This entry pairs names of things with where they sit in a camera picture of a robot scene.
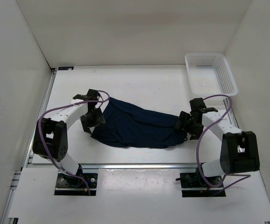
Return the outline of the navy blue shorts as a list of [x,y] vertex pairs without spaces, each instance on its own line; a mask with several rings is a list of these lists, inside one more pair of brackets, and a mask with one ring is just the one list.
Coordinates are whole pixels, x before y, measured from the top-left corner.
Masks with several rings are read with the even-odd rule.
[[110,98],[103,116],[105,124],[95,127],[91,137],[111,147],[164,149],[187,141],[185,131],[175,130],[175,115]]

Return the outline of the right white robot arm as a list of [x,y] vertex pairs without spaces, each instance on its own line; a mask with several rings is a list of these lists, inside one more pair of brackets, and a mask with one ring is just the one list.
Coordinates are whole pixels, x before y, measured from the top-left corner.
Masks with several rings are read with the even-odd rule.
[[221,141],[220,158],[201,165],[202,171],[195,174],[195,182],[207,186],[213,176],[255,172],[260,168],[256,135],[252,131],[242,131],[218,112],[217,109],[199,108],[190,113],[180,112],[175,129],[191,135],[191,139],[200,140],[204,127]]

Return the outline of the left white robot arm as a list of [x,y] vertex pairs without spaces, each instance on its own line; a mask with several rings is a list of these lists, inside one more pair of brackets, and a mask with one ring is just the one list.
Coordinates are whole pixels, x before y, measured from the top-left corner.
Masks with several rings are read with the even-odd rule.
[[58,111],[50,118],[41,116],[37,121],[32,151],[34,154],[51,161],[60,172],[67,175],[67,181],[73,187],[83,183],[80,164],[68,154],[68,129],[77,121],[81,121],[83,131],[92,134],[95,127],[105,124],[100,107],[96,104],[103,100],[101,91],[90,89],[87,94],[77,94],[71,104],[60,109],[51,109],[46,113]]

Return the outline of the white plastic basket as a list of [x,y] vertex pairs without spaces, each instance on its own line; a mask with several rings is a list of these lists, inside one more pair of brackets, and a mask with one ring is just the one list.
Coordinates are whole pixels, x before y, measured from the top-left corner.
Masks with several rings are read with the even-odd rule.
[[220,53],[188,53],[185,65],[191,91],[196,98],[223,94],[235,96],[238,89],[228,61]]

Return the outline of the blue label sticker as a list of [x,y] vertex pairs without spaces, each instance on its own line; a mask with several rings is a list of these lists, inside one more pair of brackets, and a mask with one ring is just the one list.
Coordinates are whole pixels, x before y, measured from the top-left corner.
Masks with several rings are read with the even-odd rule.
[[74,66],[61,66],[58,67],[58,70],[73,70]]

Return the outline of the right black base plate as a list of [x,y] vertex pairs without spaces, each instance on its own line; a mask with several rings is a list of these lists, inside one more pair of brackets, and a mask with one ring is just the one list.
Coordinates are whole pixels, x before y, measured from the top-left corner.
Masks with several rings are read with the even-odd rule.
[[218,188],[207,185],[197,172],[180,173],[175,179],[181,185],[183,198],[226,197],[223,184]]

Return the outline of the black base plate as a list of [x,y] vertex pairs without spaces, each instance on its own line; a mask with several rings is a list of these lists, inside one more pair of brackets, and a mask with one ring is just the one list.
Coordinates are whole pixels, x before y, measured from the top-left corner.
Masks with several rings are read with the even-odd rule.
[[183,198],[226,197],[223,184],[218,188],[207,185],[197,172],[180,173],[175,179],[181,185]]
[[90,188],[90,193],[82,180],[59,172],[55,183],[54,195],[96,196],[98,173],[83,173],[82,176]]

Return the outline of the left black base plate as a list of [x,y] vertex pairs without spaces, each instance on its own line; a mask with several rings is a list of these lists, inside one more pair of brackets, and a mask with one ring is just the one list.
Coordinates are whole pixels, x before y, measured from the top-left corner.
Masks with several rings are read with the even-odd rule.
[[90,193],[82,180],[59,172],[55,183],[54,195],[96,196],[98,173],[83,173],[82,176],[90,188]]

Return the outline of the aluminium left rail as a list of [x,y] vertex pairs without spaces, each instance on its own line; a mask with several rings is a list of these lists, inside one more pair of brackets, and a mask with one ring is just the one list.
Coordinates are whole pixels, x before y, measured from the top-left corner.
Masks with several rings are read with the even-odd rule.
[[[49,76],[48,84],[47,84],[47,87],[45,89],[44,97],[43,97],[43,100],[41,103],[41,107],[40,107],[37,119],[39,119],[39,117],[46,111],[48,101],[50,98],[50,94],[51,94],[53,84],[55,81],[55,77],[57,74],[57,70],[58,70],[57,68],[51,69],[51,74]],[[24,157],[24,160],[22,162],[22,165],[21,165],[19,170],[16,170],[14,172],[14,175],[12,177],[11,186],[9,189],[9,194],[7,197],[7,202],[6,202],[6,205],[4,207],[2,217],[0,219],[0,224],[17,224],[18,223],[18,218],[13,218],[13,217],[9,218],[8,214],[9,214],[9,211],[11,208],[12,201],[14,199],[16,188],[17,188],[18,183],[19,183],[21,172],[24,168],[28,167],[29,160],[33,158],[32,144],[33,144],[33,140],[34,140],[34,134],[35,134],[35,128],[32,132],[30,141],[28,143],[28,147],[26,149],[26,153],[25,153],[25,157]]]

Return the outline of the aluminium front rail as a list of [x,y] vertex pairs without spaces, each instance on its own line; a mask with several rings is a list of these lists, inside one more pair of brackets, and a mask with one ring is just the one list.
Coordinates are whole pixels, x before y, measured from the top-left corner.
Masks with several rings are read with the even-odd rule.
[[196,168],[196,163],[83,163],[83,169],[159,169],[159,168]]

